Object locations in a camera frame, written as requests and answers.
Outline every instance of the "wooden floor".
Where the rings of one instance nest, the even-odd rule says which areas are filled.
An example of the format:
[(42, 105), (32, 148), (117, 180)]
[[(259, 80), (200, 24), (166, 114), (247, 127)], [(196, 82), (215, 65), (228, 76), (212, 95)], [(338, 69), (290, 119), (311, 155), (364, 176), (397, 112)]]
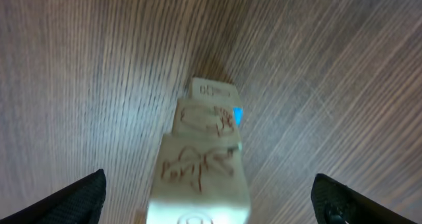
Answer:
[(192, 75), (240, 92), (250, 223), (316, 223), (317, 173), (422, 222), (422, 0), (0, 0), (0, 218), (104, 168), (133, 223)]

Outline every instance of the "small white box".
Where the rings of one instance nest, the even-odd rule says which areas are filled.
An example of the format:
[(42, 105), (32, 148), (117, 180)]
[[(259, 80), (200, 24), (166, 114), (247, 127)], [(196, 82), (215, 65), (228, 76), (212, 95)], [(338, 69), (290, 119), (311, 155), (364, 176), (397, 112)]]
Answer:
[(172, 134), (241, 147), (239, 129), (230, 106), (193, 99), (178, 99)]
[(244, 224), (250, 211), (238, 150), (163, 136), (146, 224)]
[(235, 122), (238, 126), (240, 125), (243, 107), (234, 85), (203, 78), (192, 78), (189, 86), (189, 98), (232, 107)]

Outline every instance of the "tan box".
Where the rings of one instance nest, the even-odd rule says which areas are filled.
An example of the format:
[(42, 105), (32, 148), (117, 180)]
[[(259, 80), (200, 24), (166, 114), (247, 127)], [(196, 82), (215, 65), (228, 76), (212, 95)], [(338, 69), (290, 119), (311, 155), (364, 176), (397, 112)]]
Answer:
[(178, 99), (172, 134), (241, 147), (239, 129), (230, 106), (193, 99)]
[(235, 122), (240, 125), (243, 107), (234, 85), (203, 78), (192, 78), (189, 85), (189, 98), (232, 107)]
[(250, 211), (238, 150), (217, 142), (163, 136), (147, 224), (244, 224)]

